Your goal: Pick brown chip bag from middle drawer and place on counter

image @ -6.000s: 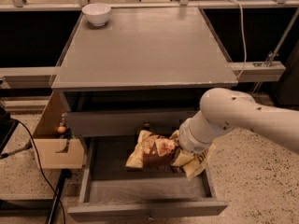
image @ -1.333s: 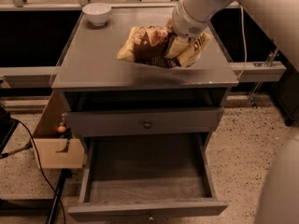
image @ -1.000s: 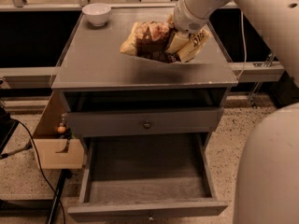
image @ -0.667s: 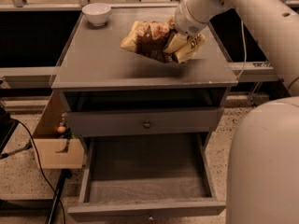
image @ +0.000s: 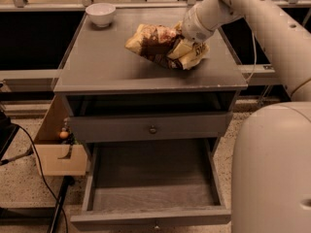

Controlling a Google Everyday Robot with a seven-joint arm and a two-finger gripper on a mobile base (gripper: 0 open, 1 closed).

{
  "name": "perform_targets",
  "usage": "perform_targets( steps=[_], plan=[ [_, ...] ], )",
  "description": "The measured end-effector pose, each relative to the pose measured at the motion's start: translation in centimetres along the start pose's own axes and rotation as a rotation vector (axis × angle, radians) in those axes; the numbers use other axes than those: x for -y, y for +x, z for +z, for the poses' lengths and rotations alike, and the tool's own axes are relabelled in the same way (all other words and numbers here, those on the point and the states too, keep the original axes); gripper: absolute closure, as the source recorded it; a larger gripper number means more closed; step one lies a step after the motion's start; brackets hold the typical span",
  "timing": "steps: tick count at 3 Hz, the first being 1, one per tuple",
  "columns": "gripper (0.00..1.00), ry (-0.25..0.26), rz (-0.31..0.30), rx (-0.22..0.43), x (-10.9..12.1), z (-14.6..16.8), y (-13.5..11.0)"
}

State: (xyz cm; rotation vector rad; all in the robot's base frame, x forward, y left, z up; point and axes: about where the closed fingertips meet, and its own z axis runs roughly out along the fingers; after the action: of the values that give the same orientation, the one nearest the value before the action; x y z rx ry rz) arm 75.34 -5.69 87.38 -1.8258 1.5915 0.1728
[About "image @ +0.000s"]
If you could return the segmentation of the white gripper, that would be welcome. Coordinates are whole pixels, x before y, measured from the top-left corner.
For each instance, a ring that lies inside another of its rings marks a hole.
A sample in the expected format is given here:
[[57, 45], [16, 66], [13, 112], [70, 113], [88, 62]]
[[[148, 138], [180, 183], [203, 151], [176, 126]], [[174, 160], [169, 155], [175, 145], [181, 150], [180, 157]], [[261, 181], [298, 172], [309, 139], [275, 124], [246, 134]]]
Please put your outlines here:
[[214, 30], [207, 29], [200, 21], [197, 5], [186, 12], [183, 21], [178, 21], [174, 29], [182, 31], [186, 39], [179, 39], [175, 43], [173, 49], [167, 53], [170, 59], [178, 59], [186, 55], [192, 50], [193, 42], [204, 43], [214, 34]]

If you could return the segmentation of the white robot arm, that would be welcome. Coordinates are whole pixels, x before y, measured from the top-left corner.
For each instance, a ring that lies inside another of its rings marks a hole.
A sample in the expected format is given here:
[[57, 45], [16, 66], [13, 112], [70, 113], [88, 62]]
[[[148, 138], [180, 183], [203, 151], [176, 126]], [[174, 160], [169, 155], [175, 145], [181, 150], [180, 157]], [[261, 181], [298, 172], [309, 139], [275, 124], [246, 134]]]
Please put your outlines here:
[[231, 233], [311, 233], [311, 34], [271, 0], [203, 0], [183, 35], [197, 43], [243, 17], [291, 100], [252, 113], [237, 135]]

